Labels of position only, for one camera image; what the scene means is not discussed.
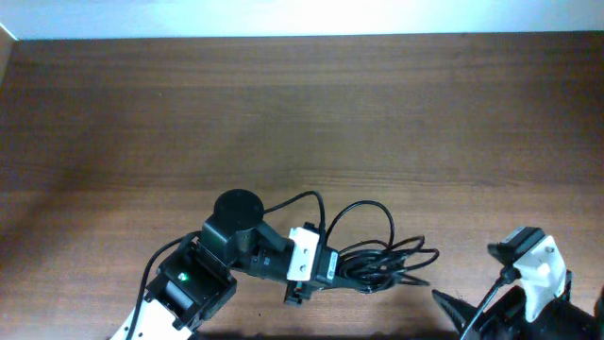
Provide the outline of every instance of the white plastic part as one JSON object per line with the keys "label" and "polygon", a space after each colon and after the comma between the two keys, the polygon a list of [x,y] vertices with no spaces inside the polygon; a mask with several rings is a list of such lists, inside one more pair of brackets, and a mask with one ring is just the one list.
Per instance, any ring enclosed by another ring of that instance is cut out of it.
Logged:
{"label": "white plastic part", "polygon": [[[113,334],[110,340],[124,340],[128,334],[130,323],[132,322],[132,315],[134,311],[130,313],[130,316],[120,329]],[[141,312],[139,313],[139,319],[137,321],[136,329],[132,339],[137,340],[187,340],[193,334],[188,328],[183,327],[180,331],[177,331],[172,323],[176,320],[176,317],[156,299],[151,302],[143,300],[141,305]]]}
{"label": "white plastic part", "polygon": [[547,303],[564,292],[566,265],[554,238],[546,236],[513,266],[520,272],[520,281],[527,295],[525,318],[533,322]]}
{"label": "white plastic part", "polygon": [[294,253],[287,271],[287,280],[309,281],[319,234],[304,228],[293,228],[290,229],[290,239],[294,241]]}

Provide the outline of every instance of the white panel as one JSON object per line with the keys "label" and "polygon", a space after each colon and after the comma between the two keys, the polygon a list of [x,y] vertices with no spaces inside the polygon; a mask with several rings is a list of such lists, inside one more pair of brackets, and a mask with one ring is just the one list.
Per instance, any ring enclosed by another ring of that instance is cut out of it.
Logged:
{"label": "white panel", "polygon": [[602,0],[0,0],[19,39],[604,29]]}

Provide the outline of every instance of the black cable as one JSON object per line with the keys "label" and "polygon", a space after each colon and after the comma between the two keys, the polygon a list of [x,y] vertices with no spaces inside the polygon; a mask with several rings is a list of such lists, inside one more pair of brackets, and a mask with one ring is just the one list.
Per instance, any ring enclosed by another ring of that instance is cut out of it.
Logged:
{"label": "black cable", "polygon": [[153,262],[159,257],[159,255],[161,255],[161,253],[166,251],[168,248],[181,243],[181,241],[183,239],[185,239],[186,237],[188,237],[189,235],[187,235],[185,237],[177,238],[174,241],[170,242],[169,244],[161,247],[158,251],[155,252],[155,254],[153,254],[151,259],[149,259],[149,262],[147,263],[147,267],[144,269],[144,272],[143,272],[143,278],[141,279],[141,287],[139,288],[139,295],[136,298],[136,305],[134,306],[134,313],[132,315],[132,321],[130,322],[130,328],[128,330],[128,334],[126,335],[126,340],[131,340],[132,335],[134,335],[134,329],[136,328],[136,323],[139,320],[139,313],[141,312],[141,305],[143,304],[144,287],[147,285],[147,279],[149,278],[149,272],[151,271],[151,266],[153,265]]}
{"label": "black cable", "polygon": [[[412,270],[423,268],[439,257],[438,249],[423,249],[424,235],[415,236],[394,244],[394,219],[388,208],[373,200],[361,200],[344,208],[331,222],[327,229],[326,243],[335,225],[351,210],[362,206],[372,205],[384,211],[390,224],[390,237],[388,243],[380,240],[367,240],[347,246],[340,251],[336,266],[337,274],[345,279],[354,281],[356,288],[361,293],[375,293],[386,290],[396,284],[429,285],[426,280],[418,279],[408,273]],[[412,247],[402,248],[404,245],[415,243]],[[379,245],[379,249],[358,249],[367,245]],[[413,254],[433,254],[428,260],[413,265],[405,265],[405,261]]]}
{"label": "black cable", "polygon": [[321,194],[319,194],[319,192],[316,192],[316,191],[304,192],[300,195],[297,195],[293,198],[286,200],[283,203],[277,204],[275,207],[264,210],[264,213],[265,214],[272,213],[281,208],[287,207],[288,205],[294,203],[298,199],[306,197],[306,196],[315,196],[317,198],[317,202],[319,203],[319,213],[321,214],[321,221],[319,222],[319,231],[323,234],[325,232],[325,204],[323,204],[323,198],[321,197]]}
{"label": "black cable", "polygon": [[479,306],[477,307],[476,313],[474,314],[474,316],[472,316],[472,319],[470,320],[470,322],[468,322],[463,327],[463,331],[460,334],[460,339],[461,340],[463,340],[463,338],[465,337],[465,335],[467,335],[467,333],[472,329],[472,326],[474,325],[474,323],[476,322],[476,320],[478,320],[478,317],[482,314],[482,311],[484,311],[484,309],[487,307],[487,305],[489,304],[489,302],[491,302],[491,300],[495,297],[495,294],[497,294],[497,291],[499,290],[499,288],[503,287],[503,285],[505,283],[506,283],[506,279],[503,278],[503,277],[499,277],[495,281],[495,283],[493,284],[493,287],[491,287],[491,289],[489,290],[489,292],[487,293],[487,295],[480,302]]}

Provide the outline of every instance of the wooden table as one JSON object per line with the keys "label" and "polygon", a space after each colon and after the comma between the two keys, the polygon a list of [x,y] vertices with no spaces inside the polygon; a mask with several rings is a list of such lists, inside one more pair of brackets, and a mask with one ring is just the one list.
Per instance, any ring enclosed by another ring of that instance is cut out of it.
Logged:
{"label": "wooden table", "polygon": [[[0,337],[106,339],[147,259],[201,228],[230,188],[266,206],[324,195],[330,220],[376,199],[417,274],[477,304],[520,225],[556,237],[593,312],[604,284],[604,35],[17,42],[0,94]],[[311,199],[267,217],[316,221]],[[387,236],[377,209],[330,245]],[[450,330],[430,289],[322,292],[302,308],[235,274],[202,328],[242,334]]]}

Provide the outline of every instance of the white label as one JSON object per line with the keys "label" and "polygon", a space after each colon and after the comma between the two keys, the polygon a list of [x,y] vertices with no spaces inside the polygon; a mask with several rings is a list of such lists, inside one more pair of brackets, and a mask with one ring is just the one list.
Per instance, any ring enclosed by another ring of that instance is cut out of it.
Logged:
{"label": "white label", "polygon": [[512,231],[512,233],[510,235],[508,235],[506,238],[503,239],[503,241],[501,241],[501,243],[508,243],[509,241],[512,240],[512,238],[514,238],[514,236],[516,236],[517,234],[520,233],[520,231],[522,231],[525,227],[518,227],[516,228],[514,231]]}
{"label": "white label", "polygon": [[331,258],[329,259],[329,268],[327,269],[327,279],[329,281],[332,281],[336,275],[336,264],[338,264],[338,252],[332,251]]}

